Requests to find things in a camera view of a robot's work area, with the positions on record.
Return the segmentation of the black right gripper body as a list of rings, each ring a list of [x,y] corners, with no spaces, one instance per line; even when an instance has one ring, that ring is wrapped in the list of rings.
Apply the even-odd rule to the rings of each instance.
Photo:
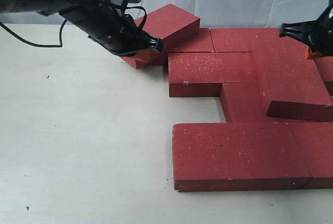
[[[332,52],[332,0],[316,19],[309,40],[309,52]]]

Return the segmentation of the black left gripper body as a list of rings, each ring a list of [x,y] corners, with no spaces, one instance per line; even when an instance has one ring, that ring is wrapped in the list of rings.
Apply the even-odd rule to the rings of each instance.
[[[120,16],[105,1],[72,6],[60,11],[59,15],[114,55],[133,55],[146,49],[144,31]]]

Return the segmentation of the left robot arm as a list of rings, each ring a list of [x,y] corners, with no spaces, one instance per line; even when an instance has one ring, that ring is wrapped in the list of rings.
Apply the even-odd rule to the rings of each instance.
[[[133,57],[139,52],[162,52],[164,42],[137,25],[127,9],[142,10],[142,0],[1,0],[1,13],[36,12],[58,14],[110,53]]]

